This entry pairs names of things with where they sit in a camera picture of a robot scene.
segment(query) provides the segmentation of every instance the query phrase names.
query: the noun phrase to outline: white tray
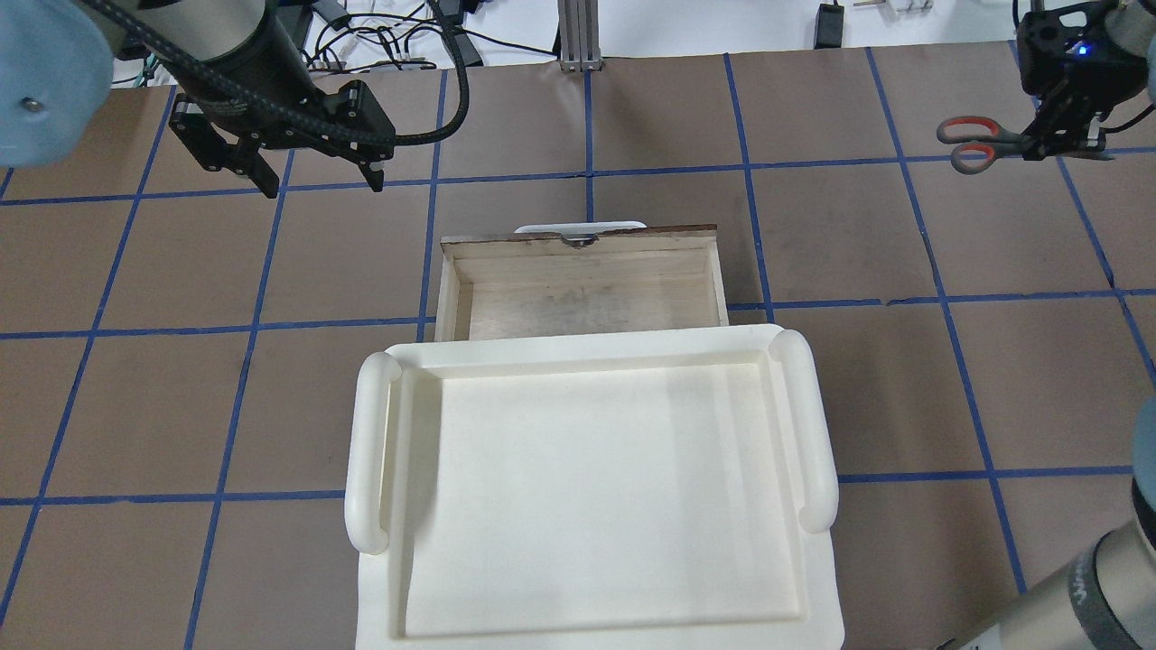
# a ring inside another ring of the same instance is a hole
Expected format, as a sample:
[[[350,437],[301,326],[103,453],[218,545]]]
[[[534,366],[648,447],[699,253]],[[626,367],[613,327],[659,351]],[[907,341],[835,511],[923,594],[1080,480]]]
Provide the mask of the white tray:
[[[357,648],[839,648],[837,489],[796,332],[394,346],[357,379]]]

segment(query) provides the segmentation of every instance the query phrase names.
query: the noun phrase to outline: scissors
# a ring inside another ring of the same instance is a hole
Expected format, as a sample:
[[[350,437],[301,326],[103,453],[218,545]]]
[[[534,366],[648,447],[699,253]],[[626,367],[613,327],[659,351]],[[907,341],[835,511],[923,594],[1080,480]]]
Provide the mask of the scissors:
[[[961,135],[948,135],[947,130],[953,126],[978,126],[984,133],[976,134],[975,130]],[[1025,149],[1027,138],[1021,133],[1014,133],[1000,126],[1000,123],[990,117],[962,116],[943,120],[935,130],[935,138],[944,145],[958,145],[951,149],[951,167],[959,173],[979,173],[992,167],[996,160],[1003,156],[1022,154]],[[968,153],[984,154],[983,158],[965,158]]]

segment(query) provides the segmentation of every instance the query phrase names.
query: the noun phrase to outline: blue grid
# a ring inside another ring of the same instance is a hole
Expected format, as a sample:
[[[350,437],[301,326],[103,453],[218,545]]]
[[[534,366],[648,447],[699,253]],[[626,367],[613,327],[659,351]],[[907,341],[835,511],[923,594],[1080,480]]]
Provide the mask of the blue grid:
[[[72,197],[72,198],[47,198],[47,199],[21,199],[21,200],[6,200],[3,199],[5,192],[10,184],[13,177],[13,170],[8,169],[3,176],[2,184],[0,184],[0,206],[21,206],[21,205],[44,205],[44,204],[72,204],[72,202],[91,202],[91,201],[110,201],[110,200],[132,200],[132,208],[125,222],[125,228],[123,230],[116,256],[113,258],[112,266],[109,272],[108,280],[104,286],[104,291],[102,293],[99,306],[92,320],[92,326],[89,330],[77,330],[77,331],[52,331],[52,332],[13,332],[13,333],[0,333],[0,340],[18,340],[18,339],[58,339],[58,338],[83,338],[86,339],[84,352],[81,356],[79,368],[76,370],[75,378],[73,381],[72,387],[68,393],[68,399],[65,404],[64,414],[61,416],[60,424],[57,430],[55,438],[53,441],[52,451],[49,456],[47,464],[45,466],[44,474],[40,480],[40,486],[36,496],[30,497],[6,497],[0,498],[0,507],[31,507],[29,520],[24,530],[24,534],[21,539],[21,544],[17,551],[15,562],[13,564],[12,573],[8,577],[5,591],[3,600],[0,601],[0,625],[2,625],[5,616],[10,605],[12,597],[17,583],[21,567],[24,561],[24,556],[34,533],[36,520],[39,510],[44,505],[88,505],[88,504],[108,504],[108,503],[213,503],[213,511],[210,516],[209,527],[206,535],[205,551],[201,561],[201,568],[198,576],[197,590],[194,594],[193,607],[190,612],[188,627],[186,630],[185,647],[186,649],[192,648],[193,637],[195,635],[197,620],[200,612],[200,604],[203,598],[205,582],[208,575],[208,569],[212,559],[213,544],[216,534],[216,525],[220,518],[221,504],[224,502],[236,502],[236,501],[291,501],[291,500],[333,500],[342,498],[344,495],[343,490],[299,490],[299,492],[257,492],[257,493],[230,493],[225,490],[225,485],[228,481],[229,464],[232,453],[232,445],[236,438],[237,423],[240,414],[242,404],[244,400],[245,385],[249,377],[250,365],[252,362],[253,350],[257,344],[257,337],[259,332],[269,330],[299,330],[299,328],[313,328],[313,327],[361,327],[361,326],[375,326],[375,325],[416,325],[417,327],[417,340],[422,340],[424,337],[424,327],[429,323],[433,322],[433,318],[427,316],[428,297],[429,297],[429,275],[432,244],[433,244],[433,232],[435,232],[435,215],[436,215],[436,198],[437,198],[437,186],[442,184],[458,184],[458,183],[502,183],[512,180],[535,180],[535,179],[555,179],[555,178],[585,178],[586,182],[586,219],[587,221],[593,221],[594,219],[594,197],[593,197],[593,182],[598,177],[609,177],[609,176],[647,176],[647,175],[667,175],[667,173],[698,173],[698,172],[712,172],[712,171],[742,171],[746,180],[748,208],[750,212],[751,232],[755,241],[756,259],[758,263],[759,281],[763,289],[763,302],[762,303],[739,303],[728,305],[728,309],[735,311],[764,311],[768,316],[768,320],[773,320],[775,309],[824,309],[824,308],[846,308],[846,306],[884,306],[884,305],[902,305],[902,304],[939,304],[944,320],[947,323],[949,338],[951,340],[953,350],[955,354],[956,363],[961,378],[963,381],[964,392],[968,400],[969,409],[972,416],[972,422],[976,429],[977,442],[980,448],[981,456],[984,458],[984,470],[981,471],[959,471],[959,472],[909,472],[909,473],[874,473],[874,474],[842,474],[839,477],[839,482],[844,485],[853,483],[879,483],[879,482],[913,482],[913,481],[956,481],[956,480],[987,480],[992,497],[995,503],[996,512],[1000,519],[1000,526],[1003,532],[1005,542],[1007,546],[1008,557],[1011,564],[1011,570],[1017,584],[1017,588],[1022,591],[1025,588],[1023,571],[1020,567],[1018,554],[1015,547],[1014,535],[1010,530],[1010,524],[1008,522],[1007,511],[1002,501],[999,481],[1001,479],[1017,479],[1017,478],[1036,478],[1036,477],[1083,477],[1083,475],[1127,475],[1131,474],[1131,467],[1126,465],[1112,465],[1112,466],[1082,466],[1082,467],[1040,467],[1040,468],[995,468],[992,461],[991,451],[987,446],[986,436],[983,428],[983,421],[979,414],[979,406],[976,401],[976,397],[972,391],[970,376],[968,374],[966,363],[964,361],[964,353],[958,340],[958,334],[955,328],[954,319],[951,317],[951,304],[956,303],[970,303],[970,302],[998,302],[998,301],[1031,301],[1031,300],[1070,300],[1070,298],[1116,298],[1124,312],[1124,317],[1128,323],[1129,330],[1133,334],[1138,350],[1141,355],[1142,362],[1153,379],[1154,385],[1156,385],[1156,367],[1153,364],[1149,350],[1140,335],[1139,328],[1136,327],[1135,319],[1131,313],[1131,309],[1126,301],[1127,296],[1151,296],[1156,295],[1156,289],[1120,289],[1114,285],[1114,278],[1112,274],[1111,265],[1104,253],[1103,246],[1096,235],[1095,228],[1091,220],[1088,217],[1087,212],[1083,208],[1083,202],[1080,194],[1072,182],[1072,177],[1067,171],[1067,168],[1062,160],[1057,161],[1060,167],[1060,171],[1065,178],[1065,183],[1072,194],[1073,202],[1076,207],[1077,213],[1084,224],[1088,236],[1096,250],[1097,258],[1099,259],[1101,266],[1104,269],[1106,278],[1109,279],[1109,285],[1111,289],[1107,290],[1096,290],[1096,291],[1062,291],[1062,293],[1044,293],[1044,294],[991,294],[991,295],[947,295],[943,283],[939,273],[939,268],[935,264],[934,250],[932,248],[931,238],[927,235],[927,230],[922,220],[922,214],[919,208],[919,201],[914,192],[914,187],[911,182],[911,176],[909,172],[910,164],[919,164],[927,162],[943,162],[948,160],[948,156],[905,156],[903,153],[902,143],[898,138],[898,133],[895,127],[894,119],[891,117],[890,106],[888,103],[887,94],[883,88],[882,80],[879,75],[877,67],[875,65],[874,54],[869,49],[865,50],[865,56],[868,59],[868,64],[872,69],[872,75],[875,81],[876,90],[879,93],[879,98],[883,108],[884,116],[887,118],[888,128],[895,146],[896,155],[894,157],[874,157],[874,158],[844,158],[844,160],[822,160],[822,161],[792,161],[792,162],[777,162],[777,163],[759,163],[750,161],[747,142],[746,142],[746,130],[742,121],[742,110],[739,101],[738,88],[734,80],[734,73],[731,66],[731,57],[725,54],[722,57],[724,66],[727,74],[727,82],[731,91],[731,99],[734,108],[735,126],[738,131],[738,138],[740,143],[740,149],[742,153],[741,164],[724,164],[724,165],[699,165],[699,167],[669,167],[669,168],[646,168],[646,169],[618,169],[618,170],[598,170],[594,169],[594,131],[593,131],[593,110],[592,110],[592,90],[591,90],[591,76],[587,72],[584,77],[584,102],[585,102],[585,135],[586,135],[586,165],[583,171],[573,172],[558,172],[558,173],[524,173],[524,175],[505,175],[505,176],[474,176],[474,177],[453,177],[453,178],[442,178],[438,175],[439,154],[440,146],[435,145],[433,148],[433,162],[431,165],[430,178],[417,179],[417,180],[387,180],[386,186],[424,186],[430,187],[429,198],[429,212],[427,215],[427,236],[425,236],[425,251],[423,259],[423,272],[422,272],[422,293],[421,293],[421,304],[420,313],[416,317],[407,318],[380,318],[380,319],[346,319],[346,320],[311,320],[311,322],[281,322],[281,323],[260,323],[261,305],[265,297],[265,290],[268,281],[271,264],[274,254],[274,249],[276,246],[277,230],[280,227],[281,214],[284,206],[284,200],[290,192],[310,192],[310,191],[323,191],[323,190],[347,190],[347,189],[362,189],[364,185],[362,183],[335,183],[335,184],[316,184],[316,185],[292,185],[290,183],[291,167],[292,167],[292,154],[290,153],[286,170],[282,177],[281,186],[279,187],[277,194],[277,206],[273,221],[273,226],[269,234],[268,248],[266,251],[265,264],[261,271],[261,279],[258,289],[257,302],[253,309],[253,318],[250,324],[246,325],[234,325],[234,326],[220,326],[220,327],[180,327],[180,328],[129,328],[129,330],[108,330],[101,327],[101,320],[103,317],[104,308],[108,303],[109,295],[112,289],[113,281],[116,280],[117,269],[120,265],[120,259],[124,253],[124,249],[132,229],[133,220],[136,214],[136,209],[142,200],[151,199],[168,199],[168,198],[181,198],[181,197],[206,197],[206,195],[224,195],[224,194],[252,194],[257,193],[255,189],[240,189],[240,190],[207,190],[207,191],[190,191],[190,192],[157,192],[157,193],[146,193],[144,185],[148,176],[151,171],[153,163],[156,157],[156,150],[160,145],[161,134],[168,118],[168,115],[162,116],[161,125],[157,128],[156,135],[154,138],[151,148],[149,150],[149,156],[147,158],[143,173],[141,176],[140,184],[134,194],[117,194],[117,195],[98,195],[98,197]],[[446,99],[446,73],[442,73],[442,84],[439,90],[438,99],[438,125],[442,124],[444,119]],[[1111,149],[1110,153],[1117,155],[1144,155],[1144,154],[1156,154],[1156,147],[1126,147]],[[880,301],[874,298],[868,300],[829,300],[829,301],[794,301],[794,302],[773,302],[771,298],[770,285],[766,274],[765,261],[763,258],[762,242],[761,242],[761,229],[758,224],[758,214],[755,205],[754,185],[751,179],[751,171],[755,169],[783,169],[783,168],[809,168],[809,167],[843,167],[843,165],[861,165],[861,164],[897,164],[899,165],[904,183],[907,190],[909,199],[911,200],[911,206],[917,226],[920,230],[920,235],[924,239],[924,245],[931,263],[932,273],[934,278],[934,283],[936,288],[936,295],[934,296],[916,296],[910,298],[896,300],[896,301]],[[72,408],[75,402],[76,392],[79,390],[80,383],[82,381],[86,365],[96,339],[104,337],[140,337],[140,335],[208,335],[216,333],[236,333],[236,332],[247,332],[249,345],[246,347],[246,353],[244,362],[242,365],[240,375],[237,383],[237,392],[234,402],[234,409],[230,418],[229,431],[225,443],[225,449],[223,452],[221,470],[218,474],[217,486],[213,493],[197,493],[197,494],[151,494],[151,495],[96,495],[96,496],[47,496],[47,486],[52,475],[52,471],[55,464],[55,459],[59,455],[61,443],[64,442],[64,436],[67,429],[68,420],[72,414]]]

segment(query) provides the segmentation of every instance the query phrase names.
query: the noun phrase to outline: wooden drawer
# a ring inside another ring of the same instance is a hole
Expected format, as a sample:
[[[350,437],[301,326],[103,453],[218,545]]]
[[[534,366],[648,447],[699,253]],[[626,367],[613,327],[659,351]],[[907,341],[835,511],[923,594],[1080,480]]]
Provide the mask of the wooden drawer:
[[[435,340],[727,325],[714,226],[446,237]]]

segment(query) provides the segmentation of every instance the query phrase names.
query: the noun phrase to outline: power adapter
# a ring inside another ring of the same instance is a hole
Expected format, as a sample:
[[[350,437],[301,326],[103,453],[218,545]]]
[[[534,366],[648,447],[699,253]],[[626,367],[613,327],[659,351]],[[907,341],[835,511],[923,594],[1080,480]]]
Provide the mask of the power adapter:
[[[838,0],[820,5],[815,15],[815,49],[824,47],[843,47],[843,7]]]

